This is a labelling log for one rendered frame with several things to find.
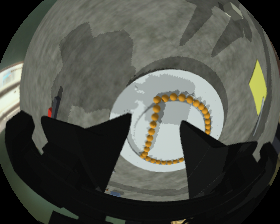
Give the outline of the small cream cube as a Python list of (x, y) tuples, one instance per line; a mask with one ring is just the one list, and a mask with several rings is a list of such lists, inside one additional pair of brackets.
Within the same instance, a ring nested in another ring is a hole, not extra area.
[(234, 22), (236, 22), (236, 20), (244, 19), (242, 18), (241, 11), (238, 10), (238, 8), (234, 6), (233, 3), (226, 3), (225, 6), (222, 7), (224, 7), (225, 14), (229, 15), (230, 18), (234, 20)]

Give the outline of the yellow flat rectangular pad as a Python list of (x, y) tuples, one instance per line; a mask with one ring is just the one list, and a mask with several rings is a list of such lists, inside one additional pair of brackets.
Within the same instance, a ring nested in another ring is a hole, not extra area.
[(256, 65), (254, 65), (252, 77), (249, 80), (250, 91), (253, 93), (254, 103), (256, 103), (257, 115), (261, 111), (262, 97), (266, 97), (268, 89), (265, 87), (264, 75), (262, 75), (260, 63), (256, 59)]

